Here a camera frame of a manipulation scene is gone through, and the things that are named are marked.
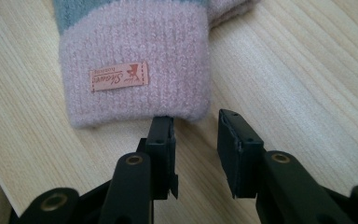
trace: knitted glove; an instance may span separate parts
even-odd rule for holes
[[[54,0],[73,127],[210,105],[207,0]]]
[[[244,14],[252,9],[260,0],[210,0],[208,5],[208,21],[213,28],[223,21]]]

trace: wood grain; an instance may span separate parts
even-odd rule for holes
[[[21,214],[40,193],[85,193],[111,178],[151,120],[74,130],[65,114],[50,0],[0,1],[0,185]],[[358,185],[358,1],[263,0],[210,34],[213,104],[175,122],[179,200],[156,223],[257,223],[232,200],[216,152],[219,108],[238,113],[266,149],[295,155],[322,185]]]

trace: fabric label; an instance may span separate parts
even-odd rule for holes
[[[122,63],[89,71],[91,92],[149,84],[147,64]]]

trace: blue-gray knit section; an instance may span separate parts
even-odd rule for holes
[[[60,35],[69,27],[87,16],[94,8],[119,0],[54,0],[54,11]],[[209,0],[178,0],[206,6]]]

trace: wooden table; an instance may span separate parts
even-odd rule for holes
[[[150,119],[74,130],[67,121],[50,0],[0,0],[0,185],[18,214],[56,187],[85,193],[146,137]],[[358,185],[358,1],[263,0],[210,34],[213,104],[175,122],[179,200],[156,223],[256,223],[232,200],[216,152],[219,108],[239,112],[267,150],[295,155],[322,185]]]

